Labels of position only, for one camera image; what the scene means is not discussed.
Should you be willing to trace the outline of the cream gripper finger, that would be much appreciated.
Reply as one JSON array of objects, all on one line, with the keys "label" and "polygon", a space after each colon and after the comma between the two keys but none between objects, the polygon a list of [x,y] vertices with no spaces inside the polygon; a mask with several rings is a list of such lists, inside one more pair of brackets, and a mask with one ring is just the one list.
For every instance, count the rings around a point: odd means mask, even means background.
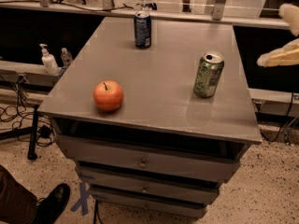
[{"label": "cream gripper finger", "polygon": [[299,36],[299,7],[292,4],[283,4],[279,8],[278,15],[289,24],[294,36]]},{"label": "cream gripper finger", "polygon": [[257,64],[261,67],[292,66],[299,64],[299,38],[279,49],[262,54]]}]

